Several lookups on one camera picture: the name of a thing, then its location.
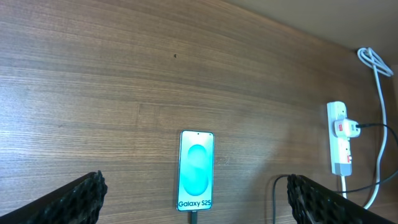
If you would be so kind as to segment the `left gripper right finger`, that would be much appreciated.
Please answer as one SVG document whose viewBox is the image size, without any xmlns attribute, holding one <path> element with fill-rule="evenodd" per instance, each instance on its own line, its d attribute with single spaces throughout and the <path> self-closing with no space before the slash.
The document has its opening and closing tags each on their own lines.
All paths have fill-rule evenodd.
<svg viewBox="0 0 398 224">
<path fill-rule="evenodd" d="M 297 223 L 394 224 L 303 175 L 287 177 L 287 194 Z"/>
</svg>

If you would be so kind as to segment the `blue screen smartphone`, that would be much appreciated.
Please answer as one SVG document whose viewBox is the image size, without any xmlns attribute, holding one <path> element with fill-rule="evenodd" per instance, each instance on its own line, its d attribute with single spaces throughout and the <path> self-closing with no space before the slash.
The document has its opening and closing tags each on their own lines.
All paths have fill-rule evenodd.
<svg viewBox="0 0 398 224">
<path fill-rule="evenodd" d="M 183 130 L 180 134 L 177 210 L 209 210 L 213 206 L 215 135 Z"/>
</svg>

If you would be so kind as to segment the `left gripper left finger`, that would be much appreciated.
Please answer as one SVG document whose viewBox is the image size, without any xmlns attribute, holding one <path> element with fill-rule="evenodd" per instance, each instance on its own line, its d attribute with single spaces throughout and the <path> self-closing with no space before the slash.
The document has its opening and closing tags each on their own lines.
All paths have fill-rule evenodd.
<svg viewBox="0 0 398 224">
<path fill-rule="evenodd" d="M 37 200 L 1 216 L 8 224 L 95 224 L 108 191 L 100 171 L 60 187 Z"/>
</svg>

